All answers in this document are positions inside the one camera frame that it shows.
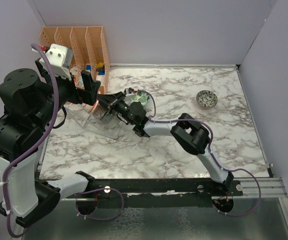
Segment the grey lace patterned bowl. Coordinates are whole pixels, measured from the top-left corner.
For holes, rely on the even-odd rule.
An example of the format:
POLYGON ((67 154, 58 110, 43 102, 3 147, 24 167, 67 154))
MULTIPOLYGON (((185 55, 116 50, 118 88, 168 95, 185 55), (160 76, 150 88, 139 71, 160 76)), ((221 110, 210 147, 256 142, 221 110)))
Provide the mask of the grey lace patterned bowl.
POLYGON ((105 114, 107 110, 104 109, 100 104, 96 106, 94 111, 92 112, 93 118, 100 120, 105 114))

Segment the orange floral bowl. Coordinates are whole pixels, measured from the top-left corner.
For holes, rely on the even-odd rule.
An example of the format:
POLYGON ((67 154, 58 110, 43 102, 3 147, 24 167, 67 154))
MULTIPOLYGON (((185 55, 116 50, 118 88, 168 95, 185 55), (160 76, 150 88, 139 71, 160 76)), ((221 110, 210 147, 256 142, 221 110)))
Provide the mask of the orange floral bowl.
POLYGON ((84 111, 86 113, 92 114, 96 110, 96 108, 98 106, 98 103, 99 103, 98 100, 96 100, 96 102, 93 105, 89 105, 89 104, 83 103, 82 107, 83 107, 83 109, 84 109, 84 111))

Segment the black leaf patterned bowl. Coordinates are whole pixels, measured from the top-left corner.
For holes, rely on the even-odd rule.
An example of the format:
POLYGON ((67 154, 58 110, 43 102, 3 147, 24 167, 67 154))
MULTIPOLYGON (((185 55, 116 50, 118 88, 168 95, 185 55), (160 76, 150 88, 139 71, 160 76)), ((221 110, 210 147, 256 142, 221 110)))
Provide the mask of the black leaf patterned bowl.
POLYGON ((218 97, 210 90, 201 90, 196 95, 197 103, 204 109, 209 109, 217 105, 218 97))

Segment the blue wave hexagon bowl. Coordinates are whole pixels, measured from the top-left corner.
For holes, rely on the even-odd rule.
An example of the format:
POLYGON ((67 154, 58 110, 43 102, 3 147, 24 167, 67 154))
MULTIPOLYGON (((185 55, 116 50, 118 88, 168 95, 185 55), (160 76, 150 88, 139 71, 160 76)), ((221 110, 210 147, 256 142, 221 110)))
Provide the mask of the blue wave hexagon bowl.
POLYGON ((109 113, 106 113, 105 115, 103 115, 101 118, 100 118, 100 121, 104 124, 104 125, 107 125, 110 123, 110 121, 112 120, 113 116, 109 113))

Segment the white teal patterned bowl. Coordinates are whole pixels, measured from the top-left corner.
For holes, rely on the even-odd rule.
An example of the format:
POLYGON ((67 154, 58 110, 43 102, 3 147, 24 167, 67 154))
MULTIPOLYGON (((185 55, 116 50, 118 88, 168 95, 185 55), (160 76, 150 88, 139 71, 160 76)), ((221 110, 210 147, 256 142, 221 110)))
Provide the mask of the white teal patterned bowl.
POLYGON ((117 116, 113 115, 110 119, 110 121, 107 123, 107 128, 113 129, 119 124, 120 120, 117 116))

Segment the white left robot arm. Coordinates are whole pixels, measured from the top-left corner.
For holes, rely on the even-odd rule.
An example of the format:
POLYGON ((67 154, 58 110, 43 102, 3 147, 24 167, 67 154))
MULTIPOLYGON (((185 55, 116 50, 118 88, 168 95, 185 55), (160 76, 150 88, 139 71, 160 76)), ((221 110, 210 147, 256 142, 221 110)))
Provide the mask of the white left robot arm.
POLYGON ((84 89, 73 81, 42 69, 10 72, 0 85, 4 115, 0 118, 0 176, 4 199, 0 214, 29 228, 51 213, 59 201, 74 194, 89 197, 94 178, 78 171, 55 181, 35 179, 34 162, 40 144, 55 125, 58 111, 66 102, 93 104, 100 87, 91 75, 82 73, 84 89))

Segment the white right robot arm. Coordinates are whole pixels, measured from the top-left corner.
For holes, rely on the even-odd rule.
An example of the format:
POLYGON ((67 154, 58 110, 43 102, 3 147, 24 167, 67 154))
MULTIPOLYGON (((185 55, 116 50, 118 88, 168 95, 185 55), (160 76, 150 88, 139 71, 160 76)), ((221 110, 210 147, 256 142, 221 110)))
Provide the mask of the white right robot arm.
POLYGON ((225 169, 211 150, 213 132, 208 125, 183 113, 177 119, 153 120, 140 102, 130 105, 124 101, 122 92, 115 94, 97 94, 97 100, 107 112, 119 114, 127 124, 133 126, 133 132, 142 138, 152 136, 172 136, 189 154, 197 156, 207 169, 214 191, 224 196, 231 191, 233 174, 225 169))

